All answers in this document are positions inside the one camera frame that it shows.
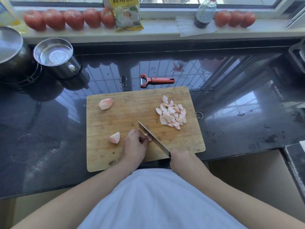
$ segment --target soy sauce bottle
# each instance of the soy sauce bottle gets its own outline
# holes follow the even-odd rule
[[[196,11],[195,26],[206,28],[215,15],[216,5],[216,0],[205,0]]]

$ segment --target white shirt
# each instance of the white shirt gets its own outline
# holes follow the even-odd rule
[[[140,169],[101,200],[78,228],[245,227],[172,170]]]

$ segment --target pot lid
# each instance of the pot lid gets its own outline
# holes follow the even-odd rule
[[[0,27],[0,63],[3,63],[15,54],[17,54],[22,47],[23,39],[21,35],[8,27]]]

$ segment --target hand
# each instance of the hand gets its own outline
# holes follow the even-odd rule
[[[148,145],[148,137],[140,130],[132,129],[124,139],[123,157],[121,161],[130,165],[132,172],[135,171],[143,161]]]
[[[197,184],[200,180],[210,180],[211,177],[214,177],[193,152],[172,149],[170,154],[170,167],[173,172],[196,188],[198,188]]]

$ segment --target red peeler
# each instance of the red peeler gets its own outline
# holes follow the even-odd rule
[[[173,84],[175,82],[174,78],[160,78],[160,77],[152,77],[149,78],[145,73],[140,75],[141,88],[146,88],[148,84],[156,85],[156,84]]]

